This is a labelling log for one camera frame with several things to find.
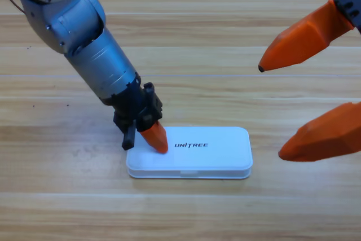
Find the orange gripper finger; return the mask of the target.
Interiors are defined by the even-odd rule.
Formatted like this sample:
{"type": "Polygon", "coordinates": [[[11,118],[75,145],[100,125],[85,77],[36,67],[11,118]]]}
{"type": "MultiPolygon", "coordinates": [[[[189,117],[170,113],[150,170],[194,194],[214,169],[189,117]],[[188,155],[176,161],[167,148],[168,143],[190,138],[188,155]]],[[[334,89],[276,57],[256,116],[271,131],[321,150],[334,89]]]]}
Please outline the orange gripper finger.
{"type": "Polygon", "coordinates": [[[360,103],[345,103],[300,127],[279,157],[312,162],[359,151],[360,103]]]}

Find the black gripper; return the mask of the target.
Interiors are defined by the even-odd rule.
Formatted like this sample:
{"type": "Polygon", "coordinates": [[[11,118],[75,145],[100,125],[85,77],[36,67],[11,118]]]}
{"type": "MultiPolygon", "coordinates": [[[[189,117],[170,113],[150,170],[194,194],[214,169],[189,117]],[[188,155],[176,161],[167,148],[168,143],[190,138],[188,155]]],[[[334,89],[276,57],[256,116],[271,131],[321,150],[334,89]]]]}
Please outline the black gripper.
{"type": "Polygon", "coordinates": [[[260,72],[303,63],[354,27],[360,32],[360,0],[328,0],[276,36],[261,58],[260,72]]]}
{"type": "Polygon", "coordinates": [[[141,85],[139,76],[126,85],[126,89],[111,96],[115,109],[113,121],[124,134],[122,148],[134,147],[135,133],[138,132],[158,153],[168,151],[166,130],[160,124],[162,102],[155,93],[153,83],[141,85]]]}

